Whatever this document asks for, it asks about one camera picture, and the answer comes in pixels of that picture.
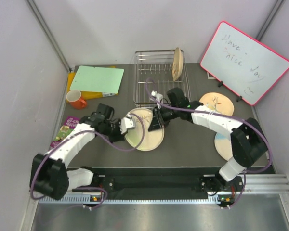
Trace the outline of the green cream floral plate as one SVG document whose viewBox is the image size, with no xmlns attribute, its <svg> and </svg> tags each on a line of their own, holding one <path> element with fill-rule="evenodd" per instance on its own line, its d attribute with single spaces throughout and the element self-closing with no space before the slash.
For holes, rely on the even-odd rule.
<svg viewBox="0 0 289 231">
<path fill-rule="evenodd" d="M 148 131 L 153 119 L 153 112 L 146 108 L 135 108 L 130 110 L 130 113 L 139 116 L 145 128 L 144 139 L 137 150 L 151 151 L 156 149 L 164 139 L 164 129 Z M 132 147 L 135 147 L 141 140 L 143 130 L 139 119 L 134 115 L 132 115 L 132 118 L 136 123 L 136 127 L 128 131 L 128 133 L 125 135 L 125 139 Z"/>
</svg>

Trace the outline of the beige branch plate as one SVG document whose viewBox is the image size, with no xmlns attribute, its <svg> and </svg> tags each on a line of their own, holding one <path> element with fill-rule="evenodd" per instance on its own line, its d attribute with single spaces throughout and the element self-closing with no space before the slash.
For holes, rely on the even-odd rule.
<svg viewBox="0 0 289 231">
<path fill-rule="evenodd" d="M 224 114 L 227 116 L 232 116 L 234 114 L 235 108 L 232 101 L 228 97 L 220 93 L 206 93 L 200 98 L 199 101 L 205 106 L 207 106 L 209 109 L 216 111 L 220 114 Z"/>
</svg>

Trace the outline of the beige bird plate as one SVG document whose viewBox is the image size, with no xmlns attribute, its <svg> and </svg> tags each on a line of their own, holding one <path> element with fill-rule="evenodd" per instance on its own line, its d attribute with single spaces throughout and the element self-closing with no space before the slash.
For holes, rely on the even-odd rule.
<svg viewBox="0 0 289 231">
<path fill-rule="evenodd" d="M 177 47 L 174 52 L 174 59 L 172 65 L 172 77 L 173 81 L 177 81 L 181 76 L 183 69 L 184 57 L 181 49 Z"/>
</svg>

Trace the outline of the blue cream plate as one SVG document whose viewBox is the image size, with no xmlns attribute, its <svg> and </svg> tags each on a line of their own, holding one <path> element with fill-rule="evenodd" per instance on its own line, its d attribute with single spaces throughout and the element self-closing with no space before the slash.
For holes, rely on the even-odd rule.
<svg viewBox="0 0 289 231">
<path fill-rule="evenodd" d="M 231 141 L 220 133 L 216 133 L 214 145 L 217 153 L 226 161 L 233 157 Z"/>
</svg>

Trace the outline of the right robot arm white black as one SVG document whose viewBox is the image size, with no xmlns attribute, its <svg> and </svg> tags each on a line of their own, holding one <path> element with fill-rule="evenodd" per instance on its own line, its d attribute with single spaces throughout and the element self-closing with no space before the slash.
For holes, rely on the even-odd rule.
<svg viewBox="0 0 289 231">
<path fill-rule="evenodd" d="M 165 128 L 171 120 L 180 118 L 222 134 L 231 142 L 232 157 L 213 178 L 215 191 L 225 191 L 231 187 L 237 175 L 250 168 L 268 151 L 267 139 L 254 118 L 242 120 L 217 113 L 201 102 L 190 102 L 178 87 L 167 92 L 170 105 L 163 104 L 163 96 L 156 91 L 149 94 L 157 104 L 153 109 L 149 131 Z"/>
</svg>

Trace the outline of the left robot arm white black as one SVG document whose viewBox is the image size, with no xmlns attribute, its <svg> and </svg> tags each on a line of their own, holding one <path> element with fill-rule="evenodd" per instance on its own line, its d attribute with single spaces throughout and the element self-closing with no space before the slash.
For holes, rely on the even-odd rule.
<svg viewBox="0 0 289 231">
<path fill-rule="evenodd" d="M 134 128 L 131 114 L 112 120 L 114 108 L 99 104 L 90 116 L 82 117 L 73 131 L 56 147 L 33 158 L 30 191 L 60 200 L 73 189 L 84 186 L 89 191 L 99 187 L 100 180 L 86 167 L 68 170 L 72 159 L 98 134 L 108 143 L 124 140 L 128 129 Z"/>
</svg>

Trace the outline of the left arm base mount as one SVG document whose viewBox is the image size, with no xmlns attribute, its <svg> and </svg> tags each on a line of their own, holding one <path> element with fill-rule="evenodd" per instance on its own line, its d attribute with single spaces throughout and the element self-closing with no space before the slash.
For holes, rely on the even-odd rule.
<svg viewBox="0 0 289 231">
<path fill-rule="evenodd" d="M 99 192 L 100 190 L 93 189 L 95 188 L 103 188 L 107 192 L 112 192 L 114 188 L 113 177 L 107 177 L 105 175 L 96 175 L 93 177 L 92 182 L 89 185 L 80 186 L 76 189 L 72 189 L 72 192 Z"/>
</svg>

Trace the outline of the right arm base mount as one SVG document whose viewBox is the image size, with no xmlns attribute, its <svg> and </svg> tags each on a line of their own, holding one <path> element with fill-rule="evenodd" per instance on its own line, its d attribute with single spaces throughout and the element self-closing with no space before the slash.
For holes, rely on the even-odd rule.
<svg viewBox="0 0 289 231">
<path fill-rule="evenodd" d="M 202 175 L 200 178 L 200 188 L 205 193 L 223 193 L 240 191 L 243 188 L 243 179 L 241 176 L 236 176 L 231 181 L 227 182 L 218 175 Z"/>
</svg>

